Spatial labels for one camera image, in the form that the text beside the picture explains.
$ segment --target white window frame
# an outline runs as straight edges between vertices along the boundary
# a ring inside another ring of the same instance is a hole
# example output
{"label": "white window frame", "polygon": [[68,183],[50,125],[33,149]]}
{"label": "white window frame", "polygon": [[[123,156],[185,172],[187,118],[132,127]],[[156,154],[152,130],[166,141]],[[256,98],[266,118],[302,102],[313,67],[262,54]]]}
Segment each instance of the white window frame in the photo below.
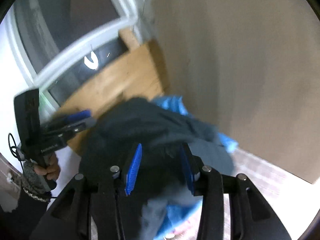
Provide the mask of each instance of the white window frame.
{"label": "white window frame", "polygon": [[106,23],[71,43],[57,56],[54,57],[38,74],[24,49],[19,35],[14,6],[9,10],[5,25],[17,65],[30,88],[38,87],[40,98],[44,105],[40,107],[45,112],[44,118],[49,118],[59,105],[48,92],[48,88],[73,64],[84,58],[92,50],[118,37],[120,29],[133,27],[133,31],[140,43],[152,37],[150,30],[146,28],[139,18],[143,10],[144,0],[111,0],[115,6],[119,18]]}

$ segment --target person's arm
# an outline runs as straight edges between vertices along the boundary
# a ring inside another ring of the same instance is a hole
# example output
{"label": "person's arm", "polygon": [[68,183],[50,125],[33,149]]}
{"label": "person's arm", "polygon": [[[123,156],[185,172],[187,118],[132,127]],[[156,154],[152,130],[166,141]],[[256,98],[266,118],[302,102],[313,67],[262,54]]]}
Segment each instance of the person's arm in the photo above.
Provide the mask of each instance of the person's arm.
{"label": "person's arm", "polygon": [[44,192],[38,175],[47,176],[47,179],[57,179],[60,174],[58,159],[55,154],[50,158],[47,169],[24,163],[24,175],[21,185],[18,206],[12,212],[1,212],[0,218],[13,240],[27,240],[41,217],[47,210],[51,193]]}

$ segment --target black sleeve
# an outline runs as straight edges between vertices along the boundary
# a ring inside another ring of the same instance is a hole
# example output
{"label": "black sleeve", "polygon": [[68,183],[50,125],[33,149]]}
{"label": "black sleeve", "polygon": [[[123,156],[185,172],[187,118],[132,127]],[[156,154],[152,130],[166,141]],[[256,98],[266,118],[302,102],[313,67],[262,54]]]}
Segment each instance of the black sleeve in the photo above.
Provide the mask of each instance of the black sleeve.
{"label": "black sleeve", "polygon": [[28,240],[47,206],[48,202],[35,200],[21,189],[17,208],[12,212],[0,212],[0,221],[13,240]]}

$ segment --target dark garment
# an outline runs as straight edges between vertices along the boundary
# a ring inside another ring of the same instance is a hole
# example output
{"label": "dark garment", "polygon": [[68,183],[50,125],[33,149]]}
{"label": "dark garment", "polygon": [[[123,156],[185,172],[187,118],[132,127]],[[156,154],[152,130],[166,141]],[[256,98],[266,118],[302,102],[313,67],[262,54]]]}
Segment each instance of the dark garment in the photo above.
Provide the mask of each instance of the dark garment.
{"label": "dark garment", "polygon": [[103,181],[110,166],[119,165],[135,143],[142,144],[134,191],[120,202],[126,239],[152,239],[168,204],[188,206],[199,200],[188,191],[181,170],[179,149],[183,142],[204,164],[231,174],[232,159],[214,126],[164,110],[143,98],[116,106],[88,135],[79,171],[93,184]]}
{"label": "dark garment", "polygon": [[0,239],[28,240],[47,206],[47,202],[31,198],[22,189],[15,210],[4,212],[0,206]]}

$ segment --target glass pane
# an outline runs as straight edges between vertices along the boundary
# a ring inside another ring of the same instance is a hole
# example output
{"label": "glass pane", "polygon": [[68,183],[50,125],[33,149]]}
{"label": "glass pane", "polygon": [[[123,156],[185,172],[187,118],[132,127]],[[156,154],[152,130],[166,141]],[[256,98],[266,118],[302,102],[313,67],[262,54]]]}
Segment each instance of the glass pane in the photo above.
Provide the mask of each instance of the glass pane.
{"label": "glass pane", "polygon": [[126,51],[128,48],[120,38],[104,44],[87,55],[87,59],[83,58],[70,67],[49,88],[50,94],[62,105],[86,80]]}
{"label": "glass pane", "polygon": [[22,42],[37,73],[72,42],[119,18],[111,0],[16,0],[14,8]]}

